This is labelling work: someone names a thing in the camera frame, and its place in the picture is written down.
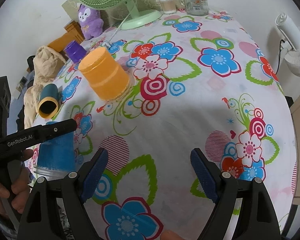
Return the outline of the person's left hand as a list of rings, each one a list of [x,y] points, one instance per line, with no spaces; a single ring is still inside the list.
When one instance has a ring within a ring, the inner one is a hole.
[[[26,167],[22,167],[18,179],[12,184],[11,191],[15,194],[15,198],[12,201],[12,207],[23,213],[25,204],[30,194],[30,187],[28,185],[30,179],[30,171]],[[9,198],[10,192],[0,183],[0,198]],[[6,210],[4,209],[0,200],[0,214],[4,217],[8,217]]]

